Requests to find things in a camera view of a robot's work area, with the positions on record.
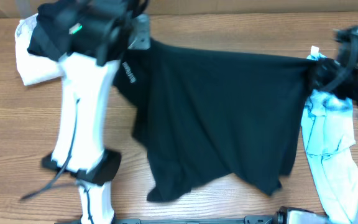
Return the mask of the black t-shirt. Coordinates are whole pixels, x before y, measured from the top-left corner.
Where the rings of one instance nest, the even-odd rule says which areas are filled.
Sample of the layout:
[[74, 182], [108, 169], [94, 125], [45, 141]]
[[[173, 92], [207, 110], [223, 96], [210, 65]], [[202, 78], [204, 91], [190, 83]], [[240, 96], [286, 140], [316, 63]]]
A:
[[132, 135], [155, 180], [147, 200], [171, 202], [228, 174], [266, 195], [280, 189], [295, 162], [314, 65], [157, 41], [127, 51], [114, 85], [137, 108]]

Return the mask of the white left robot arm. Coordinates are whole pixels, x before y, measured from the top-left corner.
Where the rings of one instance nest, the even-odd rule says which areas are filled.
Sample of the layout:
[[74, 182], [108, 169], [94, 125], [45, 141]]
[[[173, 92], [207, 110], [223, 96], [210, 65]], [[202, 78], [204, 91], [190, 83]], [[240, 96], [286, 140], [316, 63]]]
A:
[[79, 1], [56, 18], [61, 30], [59, 58], [62, 111], [57, 143], [42, 165], [57, 176], [75, 178], [81, 223], [113, 223], [111, 182], [121, 163], [104, 147], [109, 92], [127, 49], [150, 47], [147, 1]]

